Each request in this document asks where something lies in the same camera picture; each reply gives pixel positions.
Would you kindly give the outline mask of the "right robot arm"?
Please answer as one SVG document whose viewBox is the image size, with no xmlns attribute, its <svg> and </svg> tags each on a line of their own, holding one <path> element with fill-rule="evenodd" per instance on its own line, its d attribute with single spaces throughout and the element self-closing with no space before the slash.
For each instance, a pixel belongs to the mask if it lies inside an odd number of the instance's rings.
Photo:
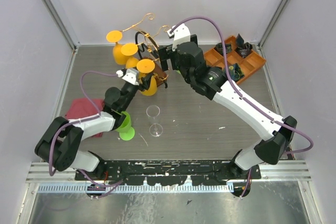
<svg viewBox="0 0 336 224">
<path fill-rule="evenodd" d="M 260 136 L 259 142 L 239 151 L 232 159 L 230 172 L 233 177 L 241 179 L 251 167 L 261 163 L 278 163 L 293 138 L 297 126 L 295 118 L 283 118 L 273 113 L 236 83 L 230 83 L 222 68 L 208 66 L 195 35 L 176 48 L 171 45 L 159 47 L 158 54 L 162 70 L 168 69 L 167 61 L 170 60 L 172 68 L 181 73 L 196 93 L 230 109 Z"/>
</svg>

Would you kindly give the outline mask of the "orange goblet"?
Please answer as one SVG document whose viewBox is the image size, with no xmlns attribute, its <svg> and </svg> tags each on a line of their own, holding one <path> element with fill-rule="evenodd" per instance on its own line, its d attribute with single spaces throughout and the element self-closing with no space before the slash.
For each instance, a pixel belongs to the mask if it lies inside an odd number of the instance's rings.
<svg viewBox="0 0 336 224">
<path fill-rule="evenodd" d="M 155 63 L 151 59 L 142 59 L 136 65 L 137 70 L 140 72 L 140 83 L 143 90 L 141 93 L 145 96 L 152 96 L 157 92 L 157 84 L 154 74 Z"/>
<path fill-rule="evenodd" d="M 137 59 L 134 55 L 138 52 L 138 50 L 138 46 L 135 43 L 127 43 L 121 47 L 121 53 L 127 58 L 125 62 L 125 67 L 127 69 L 137 66 L 139 59 Z"/>
<path fill-rule="evenodd" d="M 113 58 L 118 65 L 125 65 L 126 56 L 121 52 L 122 44 L 119 41 L 122 39 L 122 32 L 118 30 L 112 30 L 107 33 L 106 40 L 110 43 L 115 43 L 112 50 Z"/>
</svg>

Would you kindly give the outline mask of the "orange goblet front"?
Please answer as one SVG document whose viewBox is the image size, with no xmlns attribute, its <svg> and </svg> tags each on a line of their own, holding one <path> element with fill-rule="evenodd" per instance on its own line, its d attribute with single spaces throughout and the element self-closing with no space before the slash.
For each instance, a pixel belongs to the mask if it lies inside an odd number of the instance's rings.
<svg viewBox="0 0 336 224">
<path fill-rule="evenodd" d="M 141 93 L 145 96 L 152 96 L 157 92 L 157 84 L 154 74 L 155 63 L 151 59 L 142 59 L 136 65 L 137 70 L 140 72 L 140 83 L 143 90 Z"/>
</svg>

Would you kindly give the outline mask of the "green goblet front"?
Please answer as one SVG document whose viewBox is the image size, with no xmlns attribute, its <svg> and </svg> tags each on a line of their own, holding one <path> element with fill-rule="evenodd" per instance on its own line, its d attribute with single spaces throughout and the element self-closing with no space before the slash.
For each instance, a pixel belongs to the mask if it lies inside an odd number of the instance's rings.
<svg viewBox="0 0 336 224">
<path fill-rule="evenodd" d="M 119 133 L 119 137 L 122 140 L 129 141 L 134 138 L 135 130 L 132 127 L 130 114 L 126 111 L 123 111 L 122 114 L 125 115 L 125 119 L 116 131 Z"/>
</svg>

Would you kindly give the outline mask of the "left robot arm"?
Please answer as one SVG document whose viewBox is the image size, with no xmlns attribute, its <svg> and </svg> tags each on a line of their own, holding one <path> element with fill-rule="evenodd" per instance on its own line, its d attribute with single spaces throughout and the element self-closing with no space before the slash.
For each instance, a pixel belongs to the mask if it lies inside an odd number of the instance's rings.
<svg viewBox="0 0 336 224">
<path fill-rule="evenodd" d="M 93 180 L 101 179 L 105 172 L 105 161 L 97 154 L 79 149 L 81 141 L 100 133 L 117 131 L 124 141 L 134 138 L 127 107 L 138 91 L 148 90 L 154 81 L 152 73 L 139 74 L 135 69 L 119 70 L 117 77 L 124 80 L 121 89 L 109 88 L 105 93 L 103 107 L 96 114 L 78 119 L 55 118 L 35 147 L 35 154 L 49 164 L 49 174 L 67 168 L 81 170 Z"/>
</svg>

